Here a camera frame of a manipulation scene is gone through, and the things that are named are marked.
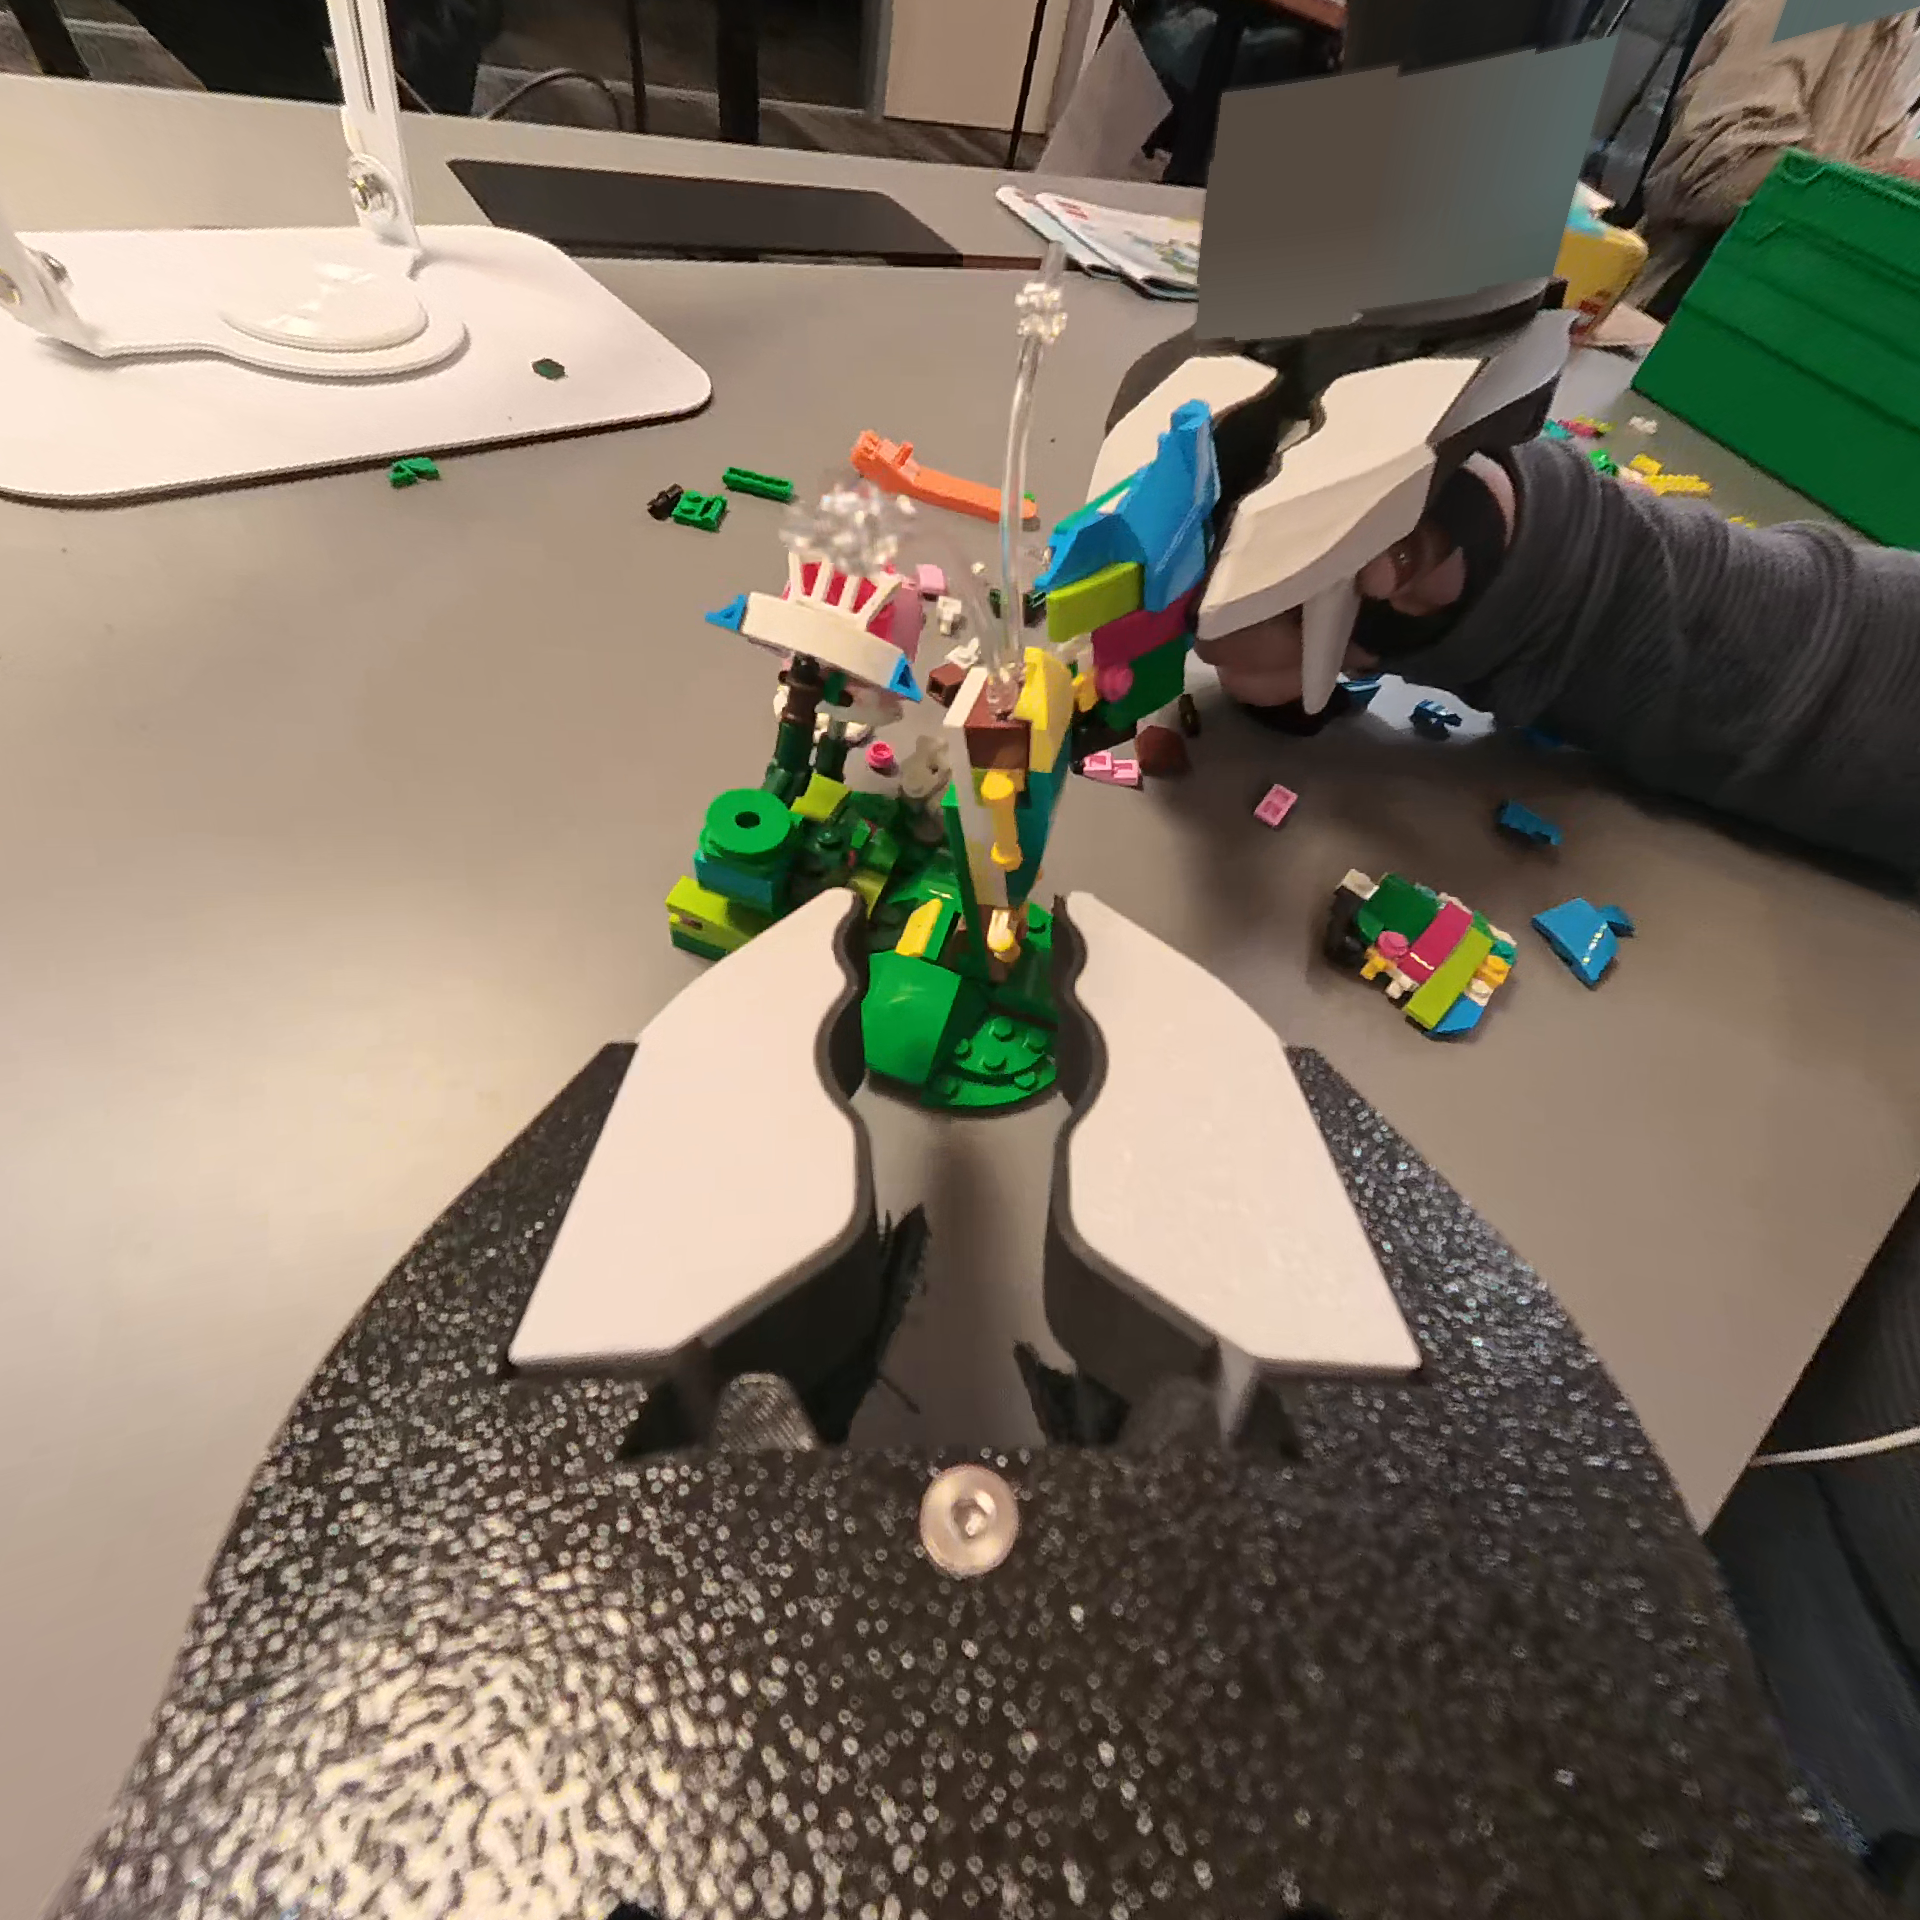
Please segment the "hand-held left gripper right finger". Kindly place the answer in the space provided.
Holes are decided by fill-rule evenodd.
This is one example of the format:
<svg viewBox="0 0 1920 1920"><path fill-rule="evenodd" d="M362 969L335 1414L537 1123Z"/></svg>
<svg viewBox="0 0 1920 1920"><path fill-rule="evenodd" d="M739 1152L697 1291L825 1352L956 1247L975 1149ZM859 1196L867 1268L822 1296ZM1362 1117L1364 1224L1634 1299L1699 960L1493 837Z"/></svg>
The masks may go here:
<svg viewBox="0 0 1920 1920"><path fill-rule="evenodd" d="M1093 893L1053 916L1043 1299L1093 1379L1415 1375L1421 1348L1277 1031Z"/></svg>

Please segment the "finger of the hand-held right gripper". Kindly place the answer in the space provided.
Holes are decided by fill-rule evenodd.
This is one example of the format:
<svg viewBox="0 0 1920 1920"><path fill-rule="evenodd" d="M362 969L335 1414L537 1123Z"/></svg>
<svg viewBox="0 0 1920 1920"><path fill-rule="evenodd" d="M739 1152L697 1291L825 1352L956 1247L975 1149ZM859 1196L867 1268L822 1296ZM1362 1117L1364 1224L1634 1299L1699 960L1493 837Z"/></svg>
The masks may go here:
<svg viewBox="0 0 1920 1920"><path fill-rule="evenodd" d="M1418 357L1335 379L1317 428L1238 500L1198 605L1195 638L1219 640L1301 613L1301 703L1323 710L1354 635L1357 575L1421 516L1436 470L1434 433L1482 365L1482 357Z"/></svg>
<svg viewBox="0 0 1920 1920"><path fill-rule="evenodd" d="M1129 376L1133 387L1115 398L1089 497L1109 493L1140 469L1163 463L1162 439L1175 413L1201 404L1211 419L1214 511L1222 519L1293 516L1293 500L1283 486L1293 392L1277 368L1245 355L1210 352L1187 357L1180 365L1140 364Z"/></svg>

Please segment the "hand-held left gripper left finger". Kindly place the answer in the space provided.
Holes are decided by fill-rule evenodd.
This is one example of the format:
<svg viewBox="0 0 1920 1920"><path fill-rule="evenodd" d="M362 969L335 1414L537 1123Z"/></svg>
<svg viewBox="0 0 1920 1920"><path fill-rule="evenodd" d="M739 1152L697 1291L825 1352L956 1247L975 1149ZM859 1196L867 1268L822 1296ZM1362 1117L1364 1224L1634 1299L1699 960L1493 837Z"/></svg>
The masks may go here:
<svg viewBox="0 0 1920 1920"><path fill-rule="evenodd" d="M878 1229L867 905L833 887L708 964L635 1038L507 1361L653 1373L867 1284Z"/></svg>

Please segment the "blue lego butterfly wing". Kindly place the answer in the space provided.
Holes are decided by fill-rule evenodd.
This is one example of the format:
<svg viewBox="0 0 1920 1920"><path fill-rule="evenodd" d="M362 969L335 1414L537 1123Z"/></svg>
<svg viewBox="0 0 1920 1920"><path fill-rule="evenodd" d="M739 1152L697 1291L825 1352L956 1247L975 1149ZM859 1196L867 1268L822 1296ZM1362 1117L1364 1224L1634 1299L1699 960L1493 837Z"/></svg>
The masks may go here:
<svg viewBox="0 0 1920 1920"><path fill-rule="evenodd" d="M1142 465L1052 527L1036 589L1046 640L1089 684L1075 755L1133 735L1183 695L1219 497L1214 419L1187 400Z"/></svg>

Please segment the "multicoloured lego wing plate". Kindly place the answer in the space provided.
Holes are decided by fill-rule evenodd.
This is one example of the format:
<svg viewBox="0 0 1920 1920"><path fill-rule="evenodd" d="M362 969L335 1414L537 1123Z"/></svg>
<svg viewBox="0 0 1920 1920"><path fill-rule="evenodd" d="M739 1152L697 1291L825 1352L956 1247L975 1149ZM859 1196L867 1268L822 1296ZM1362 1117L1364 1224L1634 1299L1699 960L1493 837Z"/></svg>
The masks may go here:
<svg viewBox="0 0 1920 1920"><path fill-rule="evenodd" d="M1347 870L1327 903L1323 955L1431 1040L1465 1040L1513 975L1517 942L1454 893L1397 870Z"/></svg>

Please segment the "lego flower butterfly model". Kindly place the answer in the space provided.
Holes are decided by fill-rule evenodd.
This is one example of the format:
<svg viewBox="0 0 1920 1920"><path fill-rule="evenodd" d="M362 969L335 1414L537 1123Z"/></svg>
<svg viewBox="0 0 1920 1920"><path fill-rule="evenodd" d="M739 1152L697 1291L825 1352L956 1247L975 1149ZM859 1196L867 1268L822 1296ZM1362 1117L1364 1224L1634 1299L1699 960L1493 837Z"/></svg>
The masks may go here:
<svg viewBox="0 0 1920 1920"><path fill-rule="evenodd" d="M788 513L779 587L708 613L777 661L774 742L706 806L666 897L673 943L716 961L833 887L859 893L868 1075L938 1113L1022 1108L1058 1070L1043 868L1089 684L1026 621L1025 469L1063 276L1053 247L1014 301L997 521L851 465Z"/></svg>

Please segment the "person's right forearm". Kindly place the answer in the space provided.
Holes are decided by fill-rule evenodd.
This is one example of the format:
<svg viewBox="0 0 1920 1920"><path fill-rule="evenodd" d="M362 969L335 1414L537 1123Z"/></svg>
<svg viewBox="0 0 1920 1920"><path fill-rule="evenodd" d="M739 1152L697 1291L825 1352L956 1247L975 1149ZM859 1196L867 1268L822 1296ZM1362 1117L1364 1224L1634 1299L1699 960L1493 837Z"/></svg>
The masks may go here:
<svg viewBox="0 0 1920 1920"><path fill-rule="evenodd" d="M1468 563L1429 684L1669 797L1918 876L1918 558L1718 519L1538 439L1442 493Z"/></svg>

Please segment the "yellow lego box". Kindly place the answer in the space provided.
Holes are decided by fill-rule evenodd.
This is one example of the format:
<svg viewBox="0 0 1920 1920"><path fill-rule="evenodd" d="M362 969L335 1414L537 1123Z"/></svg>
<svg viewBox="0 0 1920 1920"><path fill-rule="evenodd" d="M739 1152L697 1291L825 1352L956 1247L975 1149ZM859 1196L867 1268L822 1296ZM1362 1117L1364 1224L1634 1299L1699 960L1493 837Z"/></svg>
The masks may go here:
<svg viewBox="0 0 1920 1920"><path fill-rule="evenodd" d="M1571 345L1594 335L1641 273L1646 259L1647 245L1638 231L1609 224L1582 203L1567 209L1553 272L1565 284Z"/></svg>

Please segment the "lego instruction booklet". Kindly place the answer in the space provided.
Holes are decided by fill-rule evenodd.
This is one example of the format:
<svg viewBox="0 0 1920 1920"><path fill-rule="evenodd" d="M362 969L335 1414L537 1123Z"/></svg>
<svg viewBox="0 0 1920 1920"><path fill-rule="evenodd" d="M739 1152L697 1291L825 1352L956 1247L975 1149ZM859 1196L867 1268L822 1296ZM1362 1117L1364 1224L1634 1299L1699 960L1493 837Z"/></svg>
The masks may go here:
<svg viewBox="0 0 1920 1920"><path fill-rule="evenodd" d="M1198 300L1203 227L1191 217L1110 208L1066 195L1002 185L997 203L1089 276L1124 281L1142 296Z"/></svg>

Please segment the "pile of loose lego pieces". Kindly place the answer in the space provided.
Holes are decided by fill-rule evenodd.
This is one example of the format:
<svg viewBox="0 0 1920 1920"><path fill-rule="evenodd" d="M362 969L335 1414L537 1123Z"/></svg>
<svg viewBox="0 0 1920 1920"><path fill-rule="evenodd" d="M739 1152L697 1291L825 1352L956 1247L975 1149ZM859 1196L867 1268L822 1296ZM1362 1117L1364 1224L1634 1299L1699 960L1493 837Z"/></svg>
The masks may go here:
<svg viewBox="0 0 1920 1920"><path fill-rule="evenodd" d="M1614 477L1626 489L1641 489L1667 500L1711 507L1724 521L1757 531L1762 511L1742 507L1738 495L1710 472L1669 456L1659 448L1659 422L1637 403L1549 413L1537 441L1571 448L1587 465Z"/></svg>

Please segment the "orange lego brick separator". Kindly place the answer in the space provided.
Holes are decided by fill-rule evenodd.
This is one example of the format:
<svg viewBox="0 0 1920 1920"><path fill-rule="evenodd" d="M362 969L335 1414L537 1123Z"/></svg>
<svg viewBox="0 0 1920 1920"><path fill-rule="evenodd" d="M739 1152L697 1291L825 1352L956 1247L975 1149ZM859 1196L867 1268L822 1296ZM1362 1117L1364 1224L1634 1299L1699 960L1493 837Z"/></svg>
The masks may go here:
<svg viewBox="0 0 1920 1920"><path fill-rule="evenodd" d="M997 521L1002 516L999 486L947 469L926 465L907 441L894 441L874 430L862 430L849 456L855 472L884 493L979 521Z"/></svg>

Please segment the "group of blue lego slopes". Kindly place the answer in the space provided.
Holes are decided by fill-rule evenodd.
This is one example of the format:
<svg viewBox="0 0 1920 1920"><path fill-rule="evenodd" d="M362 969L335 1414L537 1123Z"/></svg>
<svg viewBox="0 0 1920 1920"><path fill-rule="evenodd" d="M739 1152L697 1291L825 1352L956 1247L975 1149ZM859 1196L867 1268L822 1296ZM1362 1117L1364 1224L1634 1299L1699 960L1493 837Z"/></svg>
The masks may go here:
<svg viewBox="0 0 1920 1920"><path fill-rule="evenodd" d="M1442 744L1462 727L1465 712L1434 697L1421 697L1407 709L1407 729L1421 740ZM1562 822L1522 800L1498 801L1493 824L1501 839L1542 854L1558 852L1567 840ZM1638 934L1622 905L1587 896L1549 905L1532 916L1532 925L1587 988L1597 988L1617 964L1620 942Z"/></svg>

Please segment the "person's right hand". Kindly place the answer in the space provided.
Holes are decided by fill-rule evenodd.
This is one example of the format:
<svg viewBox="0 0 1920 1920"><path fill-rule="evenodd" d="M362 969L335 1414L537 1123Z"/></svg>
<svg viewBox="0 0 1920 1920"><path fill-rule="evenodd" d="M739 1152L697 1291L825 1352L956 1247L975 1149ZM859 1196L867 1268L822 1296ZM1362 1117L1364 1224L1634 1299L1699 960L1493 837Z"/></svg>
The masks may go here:
<svg viewBox="0 0 1920 1920"><path fill-rule="evenodd" d="M1445 638L1498 575L1521 516L1515 449L1479 449L1452 470L1418 526L1335 593L1347 615L1337 677L1364 677ZM1310 735L1341 707L1306 701L1307 607L1284 607L1193 641L1221 695L1263 729Z"/></svg>

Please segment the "green plastic bin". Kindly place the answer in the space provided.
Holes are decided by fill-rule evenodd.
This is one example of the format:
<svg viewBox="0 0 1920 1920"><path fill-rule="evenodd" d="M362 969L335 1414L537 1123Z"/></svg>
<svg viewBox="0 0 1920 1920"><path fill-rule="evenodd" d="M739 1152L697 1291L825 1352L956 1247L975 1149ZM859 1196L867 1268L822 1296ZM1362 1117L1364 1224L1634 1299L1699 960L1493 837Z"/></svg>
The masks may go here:
<svg viewBox="0 0 1920 1920"><path fill-rule="evenodd" d="M1918 547L1918 185L1788 150L1634 391L1887 547Z"/></svg>

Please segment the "white panel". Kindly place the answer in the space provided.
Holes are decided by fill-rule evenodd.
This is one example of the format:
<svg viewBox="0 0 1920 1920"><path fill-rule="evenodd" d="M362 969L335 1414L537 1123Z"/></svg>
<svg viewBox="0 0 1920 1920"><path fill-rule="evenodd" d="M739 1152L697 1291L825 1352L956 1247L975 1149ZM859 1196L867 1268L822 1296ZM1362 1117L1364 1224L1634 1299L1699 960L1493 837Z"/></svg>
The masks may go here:
<svg viewBox="0 0 1920 1920"><path fill-rule="evenodd" d="M1124 5L1073 85L1033 171L1039 176L1146 181L1147 149L1172 116L1172 100L1140 45Z"/></svg>

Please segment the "white stand with base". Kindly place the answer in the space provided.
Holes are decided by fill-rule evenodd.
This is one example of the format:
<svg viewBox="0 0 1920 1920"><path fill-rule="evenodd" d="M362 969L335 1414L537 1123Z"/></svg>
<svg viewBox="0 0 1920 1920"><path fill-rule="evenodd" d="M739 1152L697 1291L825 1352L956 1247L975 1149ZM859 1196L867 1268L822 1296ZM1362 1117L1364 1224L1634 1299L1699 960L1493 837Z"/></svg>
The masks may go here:
<svg viewBox="0 0 1920 1920"><path fill-rule="evenodd" d="M559 248L417 222L388 12L327 19L346 224L2 222L5 495L199 493L706 406L708 374Z"/></svg>

